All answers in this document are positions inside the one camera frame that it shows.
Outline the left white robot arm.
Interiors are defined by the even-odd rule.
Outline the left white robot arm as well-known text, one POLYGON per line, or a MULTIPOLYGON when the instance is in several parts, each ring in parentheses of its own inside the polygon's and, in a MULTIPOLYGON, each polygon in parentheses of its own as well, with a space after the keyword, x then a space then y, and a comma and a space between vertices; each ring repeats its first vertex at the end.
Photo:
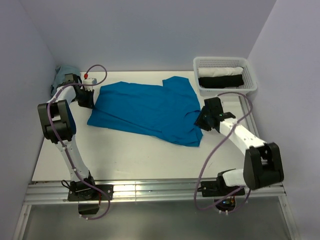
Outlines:
POLYGON ((70 173, 70 183, 65 180, 61 184, 68 188, 72 198, 91 200, 98 195, 89 169, 86 167, 76 143, 76 123, 70 110, 70 103, 77 102, 80 107, 94 109, 95 78, 84 80, 68 73, 64 82, 58 85, 57 92, 47 103, 37 106, 44 137, 50 140, 61 152, 70 173))

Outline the bright blue t-shirt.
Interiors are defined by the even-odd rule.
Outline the bright blue t-shirt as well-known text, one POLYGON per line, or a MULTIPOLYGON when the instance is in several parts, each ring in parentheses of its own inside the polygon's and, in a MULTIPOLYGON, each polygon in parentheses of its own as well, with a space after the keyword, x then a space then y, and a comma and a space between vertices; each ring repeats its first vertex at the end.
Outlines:
POLYGON ((102 86, 87 124, 199 147, 195 121, 200 103, 188 78, 173 76, 162 85, 116 82, 102 86))

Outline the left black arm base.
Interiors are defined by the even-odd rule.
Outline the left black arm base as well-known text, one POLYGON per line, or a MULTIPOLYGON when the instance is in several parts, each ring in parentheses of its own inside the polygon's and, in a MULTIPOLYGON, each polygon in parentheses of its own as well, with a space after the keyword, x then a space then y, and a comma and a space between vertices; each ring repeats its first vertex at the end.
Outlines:
POLYGON ((61 185, 68 189, 68 202, 78 202, 78 213, 81 215, 95 215, 100 210, 102 201, 111 201, 114 193, 114 186, 112 184, 96 184, 94 178, 88 177, 84 181, 87 184, 94 186, 101 190, 89 187, 81 181, 66 180, 61 181, 61 185))

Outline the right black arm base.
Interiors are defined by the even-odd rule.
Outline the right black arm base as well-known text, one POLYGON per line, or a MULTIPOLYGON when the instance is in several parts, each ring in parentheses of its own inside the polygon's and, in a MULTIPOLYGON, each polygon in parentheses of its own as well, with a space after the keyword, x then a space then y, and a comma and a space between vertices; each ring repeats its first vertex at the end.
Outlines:
POLYGON ((199 207, 197 205, 197 198, 194 199, 195 207, 198 210, 205 211, 215 207, 218 213, 225 213, 227 216, 229 213, 235 212, 247 202, 251 190, 249 190, 244 201, 237 207, 236 196, 244 196, 245 188, 243 186, 227 186, 226 181, 223 178, 223 174, 230 172, 225 170, 219 172, 215 180, 204 180, 200 182, 200 187, 197 188, 197 192, 202 194, 202 197, 220 197, 220 199, 214 199, 213 204, 207 207, 199 207))

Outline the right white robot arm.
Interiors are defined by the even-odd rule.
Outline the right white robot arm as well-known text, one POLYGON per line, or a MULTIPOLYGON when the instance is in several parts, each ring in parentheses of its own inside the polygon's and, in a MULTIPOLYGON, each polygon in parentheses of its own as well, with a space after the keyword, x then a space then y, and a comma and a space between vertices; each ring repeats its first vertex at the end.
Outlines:
POLYGON ((204 101, 195 125, 207 132, 217 131, 244 155, 242 169, 230 169, 218 174, 216 189, 220 194, 227 195, 234 187, 257 190, 284 180, 279 146, 256 137, 238 123, 234 114, 224 112, 219 97, 204 101))

